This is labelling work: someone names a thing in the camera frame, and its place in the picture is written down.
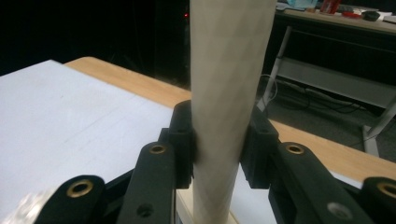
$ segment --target floor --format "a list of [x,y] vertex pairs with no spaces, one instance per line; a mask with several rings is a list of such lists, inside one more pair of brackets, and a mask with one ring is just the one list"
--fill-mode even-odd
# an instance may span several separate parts
[[[257,100],[260,100],[268,77],[262,77]],[[357,103],[332,98],[309,87],[299,87],[278,80],[274,98],[265,113],[269,119],[364,151],[362,125],[373,125],[378,115]],[[393,119],[376,137],[379,156],[396,162],[396,120]]]

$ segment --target metal table leg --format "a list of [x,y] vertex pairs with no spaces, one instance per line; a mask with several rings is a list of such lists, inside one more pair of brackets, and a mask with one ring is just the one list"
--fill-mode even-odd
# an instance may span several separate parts
[[291,30],[292,30],[292,27],[288,26],[288,28],[286,29],[286,33],[283,36],[283,40],[282,40],[282,44],[280,45],[279,52],[276,55],[274,67],[271,71],[271,76],[270,76],[270,79],[268,80],[267,87],[265,88],[264,96],[262,98],[260,98],[260,101],[257,103],[257,107],[260,109],[261,112],[264,111],[266,106],[268,106],[270,92],[274,85],[274,81],[276,79],[277,71],[279,70],[279,66],[282,63],[283,52],[285,51],[285,48],[288,45]]
[[396,95],[390,101],[387,109],[378,118],[378,122],[373,127],[363,126],[364,150],[374,156],[378,155],[378,147],[376,145],[376,137],[384,130],[385,126],[396,115]]

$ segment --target wooden tabletop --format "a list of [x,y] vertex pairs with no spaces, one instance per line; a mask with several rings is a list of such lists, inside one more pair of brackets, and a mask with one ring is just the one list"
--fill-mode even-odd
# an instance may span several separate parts
[[[191,98],[189,91],[92,57],[80,58],[65,65],[171,108],[177,103]],[[273,120],[271,122],[279,132],[280,141],[296,142],[309,147],[333,172],[360,182],[369,176],[385,176],[396,179],[396,163],[379,159]]]

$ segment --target wooden surface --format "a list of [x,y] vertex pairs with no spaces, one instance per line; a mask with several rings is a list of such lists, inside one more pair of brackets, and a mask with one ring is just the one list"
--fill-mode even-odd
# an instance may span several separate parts
[[[183,224],[194,224],[193,216],[193,195],[192,195],[193,184],[189,189],[178,189],[177,190],[177,213],[182,219]],[[228,220],[226,224],[238,224],[240,223],[232,211],[228,214]]]
[[334,15],[325,15],[319,13],[318,10],[315,13],[307,11],[285,10],[284,13],[309,20],[356,26],[364,29],[371,29],[374,31],[381,31],[396,35],[396,25],[383,21],[365,21],[362,19],[351,19],[343,17],[340,13],[335,13]]
[[[174,107],[175,104],[191,98],[189,91],[95,58],[81,58],[66,65],[169,107]],[[273,120],[271,122],[278,130],[282,142],[297,142],[309,147],[333,172],[360,182],[369,176],[386,176],[396,179],[396,163],[376,158]]]

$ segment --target white cylinder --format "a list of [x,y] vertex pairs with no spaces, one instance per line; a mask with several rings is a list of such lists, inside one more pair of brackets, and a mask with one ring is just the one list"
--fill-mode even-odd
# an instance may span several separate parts
[[276,0],[191,0],[195,223],[227,221]]

